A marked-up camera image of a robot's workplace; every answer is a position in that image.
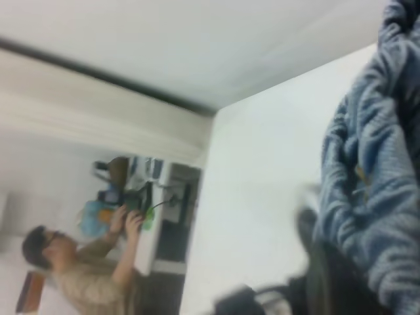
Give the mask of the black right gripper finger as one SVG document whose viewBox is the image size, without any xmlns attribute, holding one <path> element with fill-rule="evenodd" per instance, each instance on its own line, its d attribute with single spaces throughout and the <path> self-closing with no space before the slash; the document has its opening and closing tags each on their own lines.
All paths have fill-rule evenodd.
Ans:
<svg viewBox="0 0 420 315">
<path fill-rule="evenodd" d="M 377 300 L 351 260 L 328 241 L 315 236 L 320 214 L 320 186 L 299 194 L 297 231 L 308 253 L 305 292 L 309 314 L 376 314 Z"/>
</svg>

